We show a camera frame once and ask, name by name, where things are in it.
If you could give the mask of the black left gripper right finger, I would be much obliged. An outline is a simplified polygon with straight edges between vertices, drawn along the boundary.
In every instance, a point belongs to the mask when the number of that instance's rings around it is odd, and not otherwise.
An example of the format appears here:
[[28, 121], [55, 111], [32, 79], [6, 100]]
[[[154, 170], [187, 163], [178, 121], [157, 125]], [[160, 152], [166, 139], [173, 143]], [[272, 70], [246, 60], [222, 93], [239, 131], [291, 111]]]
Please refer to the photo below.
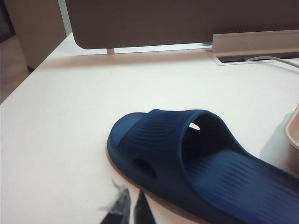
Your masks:
[[139, 192], [139, 196], [134, 207], [134, 223], [135, 224], [155, 224], [156, 221], [148, 204], [147, 198], [143, 191]]

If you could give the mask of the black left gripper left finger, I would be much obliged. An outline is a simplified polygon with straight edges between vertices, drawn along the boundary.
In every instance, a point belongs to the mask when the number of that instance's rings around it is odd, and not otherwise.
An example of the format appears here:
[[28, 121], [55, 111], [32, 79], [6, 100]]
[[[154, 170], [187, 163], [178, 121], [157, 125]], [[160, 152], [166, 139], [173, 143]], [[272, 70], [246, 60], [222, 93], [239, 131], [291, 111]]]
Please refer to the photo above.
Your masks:
[[127, 187], [117, 187], [116, 198], [108, 205], [100, 208], [106, 212], [100, 224], [129, 224], [131, 198]]

